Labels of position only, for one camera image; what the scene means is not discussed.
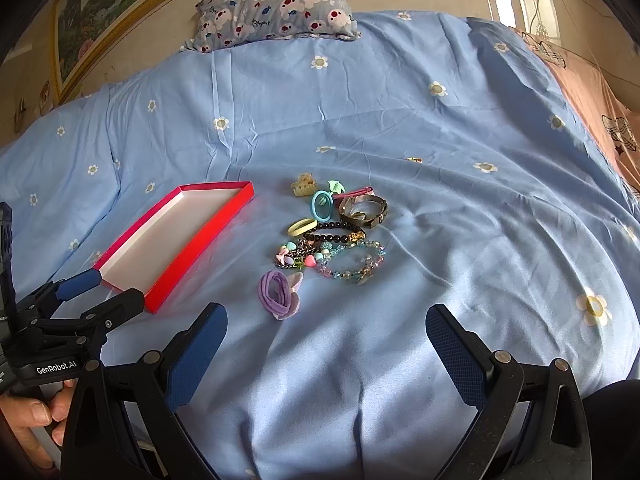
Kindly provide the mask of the person's left hand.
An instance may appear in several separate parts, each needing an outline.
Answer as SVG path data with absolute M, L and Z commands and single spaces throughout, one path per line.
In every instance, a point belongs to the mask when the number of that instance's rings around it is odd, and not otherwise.
M 66 419 L 70 411 L 76 380 L 63 382 L 63 388 L 49 401 L 44 403 L 38 399 L 11 396 L 9 393 L 1 397 L 1 411 L 22 450 L 29 461 L 40 469 L 51 469 L 53 460 L 46 449 L 35 437 L 32 428 L 44 428 L 56 422 L 52 431 L 52 439 L 61 446 L 64 440 Z

